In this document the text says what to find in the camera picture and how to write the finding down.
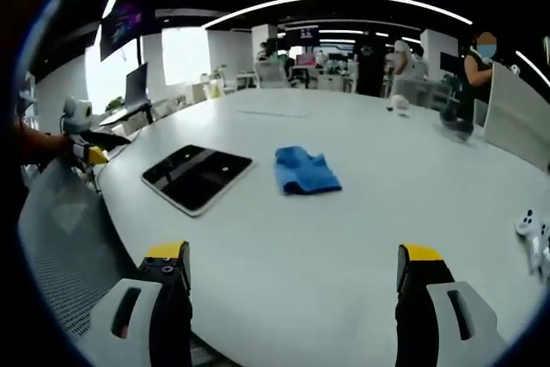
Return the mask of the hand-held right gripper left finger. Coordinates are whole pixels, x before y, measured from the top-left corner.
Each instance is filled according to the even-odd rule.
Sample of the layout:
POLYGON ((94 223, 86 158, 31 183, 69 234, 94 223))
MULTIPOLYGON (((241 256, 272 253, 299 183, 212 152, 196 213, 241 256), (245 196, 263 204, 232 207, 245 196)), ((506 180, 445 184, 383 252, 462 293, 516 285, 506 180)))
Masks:
POLYGON ((190 248, 150 247, 92 309, 78 349, 93 366, 191 366, 190 248))

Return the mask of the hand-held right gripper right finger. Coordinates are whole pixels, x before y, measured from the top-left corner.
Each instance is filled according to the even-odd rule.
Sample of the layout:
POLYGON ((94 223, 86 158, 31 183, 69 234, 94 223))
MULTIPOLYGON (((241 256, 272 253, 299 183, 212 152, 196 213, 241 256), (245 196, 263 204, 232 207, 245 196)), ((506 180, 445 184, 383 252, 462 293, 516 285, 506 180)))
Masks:
POLYGON ((491 366, 506 353, 496 313, 437 250, 399 245, 396 293, 397 366, 491 366))

